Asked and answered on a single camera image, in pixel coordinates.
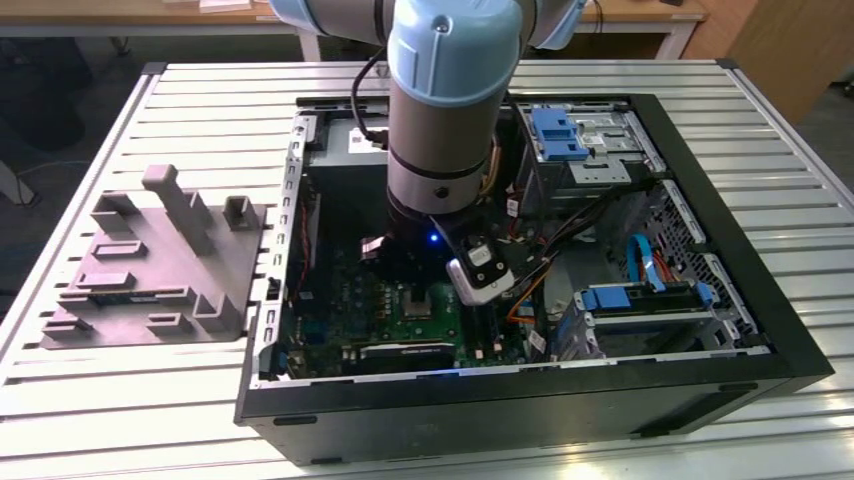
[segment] aluminum extrusion table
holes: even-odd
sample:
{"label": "aluminum extrusion table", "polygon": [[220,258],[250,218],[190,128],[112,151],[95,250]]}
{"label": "aluminum extrusion table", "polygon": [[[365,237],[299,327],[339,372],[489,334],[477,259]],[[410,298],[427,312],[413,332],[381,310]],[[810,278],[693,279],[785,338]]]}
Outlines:
{"label": "aluminum extrusion table", "polygon": [[[301,96],[347,94],[358,63],[168,65],[143,75],[0,328],[0,478],[772,478],[854,471],[854,197],[738,70],[716,62],[525,62],[519,93],[654,93],[837,374],[684,437],[306,471],[233,424],[246,339],[47,351],[44,313],[88,247],[104,190],[151,163],[208,205],[275,206]],[[366,94],[385,94],[370,77]],[[273,242],[266,237],[262,246]],[[262,254],[258,271],[270,268]],[[257,281],[251,298],[266,291]]]}

